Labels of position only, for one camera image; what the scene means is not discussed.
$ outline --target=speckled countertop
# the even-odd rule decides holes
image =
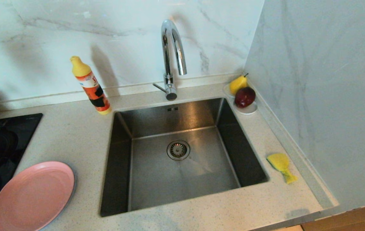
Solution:
[[[110,98],[116,111],[154,107],[208,98],[226,97],[223,84],[178,89],[177,100],[166,101],[162,92]],[[323,210],[301,174],[285,184],[266,156],[285,152],[259,111],[235,112],[251,141],[269,181],[194,199],[102,218],[104,171],[113,113],[98,114],[89,101],[77,101],[0,113],[0,118],[43,113],[16,174],[43,161],[62,161],[76,176],[75,192],[60,216],[44,231],[81,230],[230,230],[248,231]]]

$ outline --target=white marble tile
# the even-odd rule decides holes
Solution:
[[[162,80],[160,31],[172,18],[193,78],[242,71],[263,0],[0,1],[0,100],[81,90],[80,56],[103,87]]]
[[[333,212],[365,205],[365,1],[265,1],[245,69]]]

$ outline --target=sink drain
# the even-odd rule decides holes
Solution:
[[[168,144],[167,154],[173,160],[183,160],[189,155],[189,145],[183,140],[175,140]]]

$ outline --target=sink overflow slot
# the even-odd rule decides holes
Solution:
[[[178,110],[178,107],[175,107],[175,108],[168,108],[167,111],[176,111]]]

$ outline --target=chrome faucet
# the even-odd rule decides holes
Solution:
[[[171,66],[169,65],[169,46],[168,39],[174,44],[175,57],[178,62],[178,71],[180,75],[187,74],[187,67],[185,65],[185,55],[182,48],[181,38],[178,33],[178,29],[171,20],[165,20],[162,22],[161,27],[161,40],[162,51],[164,54],[165,74],[164,85],[165,89],[153,83],[154,86],[166,93],[166,98],[172,101],[177,98],[177,89],[174,85],[173,74],[171,73]]]

